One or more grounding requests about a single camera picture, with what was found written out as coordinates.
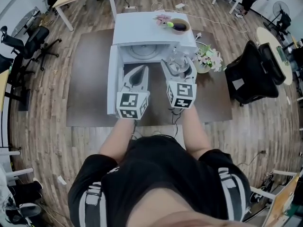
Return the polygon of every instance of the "flower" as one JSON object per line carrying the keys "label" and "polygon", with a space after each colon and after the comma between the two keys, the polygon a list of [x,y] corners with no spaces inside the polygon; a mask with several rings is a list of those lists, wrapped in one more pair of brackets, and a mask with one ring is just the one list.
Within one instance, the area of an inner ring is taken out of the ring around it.
{"label": "flower", "polygon": [[197,57],[194,60],[198,60],[199,65],[209,67],[214,71],[221,71],[223,69],[221,53],[216,51],[216,49],[211,49],[210,45],[200,47],[196,55]]}

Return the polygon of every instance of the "black t-shirt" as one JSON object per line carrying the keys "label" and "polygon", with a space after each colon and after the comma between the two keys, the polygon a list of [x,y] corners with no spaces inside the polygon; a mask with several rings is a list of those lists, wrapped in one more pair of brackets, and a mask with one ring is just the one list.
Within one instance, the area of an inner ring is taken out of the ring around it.
{"label": "black t-shirt", "polygon": [[136,203],[154,188],[175,191],[194,211],[228,219],[220,168],[241,180],[247,205],[249,182],[229,154],[213,149],[197,161],[171,137],[140,138],[129,146],[119,165],[104,155],[85,160],[68,195],[71,220],[75,227],[80,226],[79,202],[93,182],[101,182],[108,227],[125,227]]}

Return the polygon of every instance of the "cable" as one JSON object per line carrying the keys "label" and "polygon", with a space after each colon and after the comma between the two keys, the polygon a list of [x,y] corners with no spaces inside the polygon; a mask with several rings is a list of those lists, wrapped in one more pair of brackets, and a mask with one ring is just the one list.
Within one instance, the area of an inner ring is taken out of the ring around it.
{"label": "cable", "polygon": [[131,5],[129,5],[129,3],[128,3],[128,1],[126,1],[126,0],[124,0],[125,2],[126,2],[126,4],[127,4],[127,6],[128,7],[130,7]]}
{"label": "cable", "polygon": [[49,208],[49,209],[54,213],[55,216],[56,216],[57,214],[59,214],[60,216],[66,218],[66,219],[68,219],[68,220],[71,220],[70,218],[66,217],[65,215],[63,215],[63,214],[61,214],[61,213],[58,213],[57,211],[53,210],[53,209],[52,209],[51,207],[49,207],[48,205],[45,205],[45,204],[42,204],[42,203],[39,203],[38,205],[39,205],[40,207],[42,207],[42,205],[43,205],[43,206]]}
{"label": "cable", "polygon": [[[157,8],[156,10],[152,10],[152,7],[153,7],[153,5],[154,5],[154,4],[160,4],[160,7],[159,7],[159,8]],[[185,14],[189,13],[189,11],[184,11],[184,12],[181,12],[181,11],[177,11],[177,10],[164,9],[164,8],[163,8],[163,4],[162,4],[161,2],[154,2],[154,3],[151,5],[151,11],[152,11],[152,12],[155,12],[155,11],[158,11],[158,10],[172,11],[172,12],[185,13]],[[246,30],[246,31],[239,31],[238,29],[236,29],[236,28],[234,28],[234,27],[232,27],[232,26],[230,26],[230,25],[228,25],[228,24],[226,24],[226,23],[222,23],[222,22],[215,22],[215,21],[212,21],[212,20],[210,20],[210,19],[208,19],[208,18],[205,18],[205,17],[197,17],[197,16],[190,15],[190,14],[187,14],[187,16],[191,16],[191,17],[195,17],[195,18],[200,18],[200,19],[205,19],[205,20],[208,20],[208,21],[210,21],[210,22],[212,22],[212,23],[215,23],[215,24],[222,24],[222,25],[226,25],[226,26],[228,26],[228,27],[232,28],[233,30],[235,30],[235,31],[237,31],[238,33],[241,33],[241,34],[244,34],[244,33],[250,32],[250,30],[249,30],[249,29],[248,29],[248,30]]]}
{"label": "cable", "polygon": [[255,155],[255,157],[251,160],[251,162],[250,162],[249,164],[247,164],[247,163],[245,163],[245,162],[242,162],[242,163],[240,163],[240,164],[237,164],[237,166],[240,166],[240,165],[242,165],[242,164],[247,165],[247,166],[250,166],[250,164],[254,161],[254,159],[256,159],[256,157],[257,157],[258,155],[260,155],[260,154],[266,154],[266,155],[267,155],[267,153],[264,152],[264,151],[262,150],[262,151],[260,151],[258,154]]}
{"label": "cable", "polygon": [[46,211],[46,209],[45,208],[43,208],[44,209],[44,211],[50,216],[50,217],[52,217],[54,220],[56,220],[49,212],[47,212]]}
{"label": "cable", "polygon": [[169,110],[170,110],[170,112],[172,113],[171,123],[174,124],[174,125],[176,126],[176,128],[177,128],[176,134],[175,134],[175,136],[174,136],[174,138],[176,138],[176,136],[177,136],[177,134],[178,134],[178,125],[177,125],[177,121],[178,121],[179,118],[181,118],[181,114],[182,114],[182,112],[183,112],[183,109],[180,109],[179,113],[175,113],[175,111],[174,111],[173,108],[169,108]]}

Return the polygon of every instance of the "open cabinet door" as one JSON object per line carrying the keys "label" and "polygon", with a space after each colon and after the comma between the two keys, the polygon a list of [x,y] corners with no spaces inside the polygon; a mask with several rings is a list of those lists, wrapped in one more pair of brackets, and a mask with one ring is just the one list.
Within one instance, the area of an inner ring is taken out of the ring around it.
{"label": "open cabinet door", "polygon": [[112,45],[110,48],[108,79],[107,79],[107,114],[116,113],[117,92],[121,89],[123,82],[123,67],[119,48]]}

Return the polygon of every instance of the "wooden floor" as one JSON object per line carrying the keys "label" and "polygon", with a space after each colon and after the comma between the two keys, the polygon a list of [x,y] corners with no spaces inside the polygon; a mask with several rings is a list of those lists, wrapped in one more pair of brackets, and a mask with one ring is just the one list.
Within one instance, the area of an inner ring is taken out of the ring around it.
{"label": "wooden floor", "polygon": [[[73,32],[68,30],[60,17],[49,26],[49,42],[62,38],[62,42],[54,48],[60,57],[48,57],[44,72],[38,69],[38,64],[32,63],[36,74],[28,78],[28,86],[32,89],[30,109],[28,112],[18,112],[18,105],[13,101],[10,115],[11,144],[22,148],[21,156],[14,157],[16,169],[33,167],[35,177],[44,186],[43,196],[47,205],[67,217],[67,193],[82,162],[98,150],[111,131],[111,128],[66,127],[71,66],[79,38],[83,33],[114,28],[109,0],[86,1],[85,7],[83,1],[76,1],[65,9],[74,26]],[[123,0],[115,1],[118,13],[130,11],[123,9]],[[193,29],[214,34],[225,64],[242,53],[248,39],[254,40],[253,32],[263,25],[263,19],[254,12],[250,12],[245,19],[230,15],[231,6],[227,0],[217,0],[215,5],[211,4],[212,0],[127,1],[136,5],[139,11],[150,11],[154,2],[163,3],[166,9],[174,9],[175,5],[184,3],[188,5],[183,8],[189,11],[188,14],[221,21],[240,31],[249,29],[251,32],[243,34],[225,25],[188,17]],[[267,155],[259,155],[251,165],[240,166],[252,186],[260,185],[264,174],[273,169],[299,169],[301,142],[295,84],[279,86],[279,93],[279,98],[262,99],[244,107],[233,102],[233,120],[205,125],[212,146],[230,153],[235,164],[248,164],[259,151],[266,150]],[[143,135],[151,135],[154,131],[173,135],[176,127],[140,128],[138,131]],[[181,132],[179,126],[177,139],[183,144]],[[60,175],[67,185],[58,183],[57,177]],[[68,219],[58,214],[55,218],[64,226],[71,226]]]}

